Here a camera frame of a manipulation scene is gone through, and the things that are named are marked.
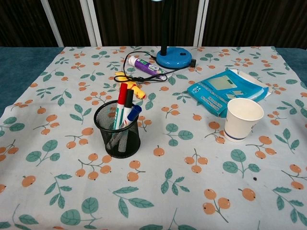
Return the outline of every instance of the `power cord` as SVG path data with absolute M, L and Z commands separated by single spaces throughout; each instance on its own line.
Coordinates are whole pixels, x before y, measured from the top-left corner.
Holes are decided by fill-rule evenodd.
M 128 54 L 126 55 L 126 58 L 125 58 L 125 60 L 124 60 L 124 65 L 123 65 L 123 72 L 124 72 L 124 75 L 117 75 L 117 76 L 115 76 L 115 77 L 114 77 L 114 81 L 116 81 L 116 82 L 128 82 L 128 81 L 134 81 L 134 82 L 144 82 L 144 81 L 166 81 L 166 80 L 167 80 L 167 74 L 173 73 L 173 72 L 175 72 L 175 71 L 178 71 L 178 70 L 180 70 L 180 69 L 184 69 L 184 68 L 187 68 L 187 67 L 190 67 L 190 66 L 191 66 L 191 67 L 195 67 L 195 62 L 196 62 L 196 60 L 192 59 L 192 62 L 191 62 L 189 65 L 187 65 L 187 66 L 184 66 L 184 67 L 181 67 L 181 68 L 178 68 L 178 69 L 174 69 L 174 70 L 169 71 L 169 72 L 166 72 L 166 73 L 158 73 L 158 74 L 152 75 L 152 76 L 150 76 L 150 77 L 148 77 L 148 78 L 130 77 L 130 76 L 127 76 L 127 75 L 126 75 L 126 72 L 125 72 L 125 65 L 126 65 L 126 61 L 127 61 L 128 56 L 129 56 L 130 54 L 133 54 L 133 53 L 145 53 L 145 54 L 148 54 L 152 59 L 154 59 L 154 60 L 156 59 L 155 56 L 151 55 L 150 53 L 148 53 L 148 52 L 146 52 L 146 51 L 133 51 L 133 52 L 128 53 Z M 157 77 L 159 77 L 159 76 L 166 76 L 166 78 L 165 78 L 164 80 L 162 80 L 162 79 L 157 78 Z M 118 80 L 118 79 L 117 79 L 118 77 L 126 77 L 127 80 Z

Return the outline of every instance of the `yellow object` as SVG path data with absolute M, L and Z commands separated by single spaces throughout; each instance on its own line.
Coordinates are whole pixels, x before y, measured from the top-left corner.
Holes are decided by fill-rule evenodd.
M 117 73 L 115 73 L 117 76 L 118 75 L 124 75 L 124 73 L 123 72 L 117 72 Z M 125 80 L 127 80 L 127 78 L 126 77 L 118 77 L 118 80 L 119 81 L 125 81 Z M 140 98 L 140 99 L 144 99 L 145 98 L 145 96 L 146 96 L 146 93 L 143 91 L 143 90 L 141 90 L 137 85 L 136 85 L 136 83 L 135 82 L 133 82 L 133 81 L 128 81 L 128 82 L 125 82 L 127 85 L 128 85 L 128 89 L 132 89 L 133 90 L 133 92 L 134 92 L 134 94 L 138 97 L 138 98 Z

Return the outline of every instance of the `white paper cup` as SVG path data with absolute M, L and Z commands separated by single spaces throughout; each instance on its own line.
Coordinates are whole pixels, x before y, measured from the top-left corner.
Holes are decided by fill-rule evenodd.
M 258 103 L 246 98 L 230 100 L 227 108 L 224 134 L 233 142 L 243 141 L 264 115 Z

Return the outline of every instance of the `pen holder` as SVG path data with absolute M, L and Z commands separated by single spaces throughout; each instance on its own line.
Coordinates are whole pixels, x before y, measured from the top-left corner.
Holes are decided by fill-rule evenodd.
M 100 106 L 94 115 L 94 123 L 100 129 L 107 153 L 115 158 L 132 156 L 140 147 L 139 116 L 127 127 L 113 130 L 117 100 Z

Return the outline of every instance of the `blue lamp base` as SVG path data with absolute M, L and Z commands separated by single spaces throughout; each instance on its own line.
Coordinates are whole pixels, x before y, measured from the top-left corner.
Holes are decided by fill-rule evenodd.
M 159 51 L 156 56 L 157 64 L 166 69 L 187 67 L 190 65 L 191 59 L 191 53 L 179 47 L 169 47 L 166 50 L 165 56 L 161 55 L 161 51 Z

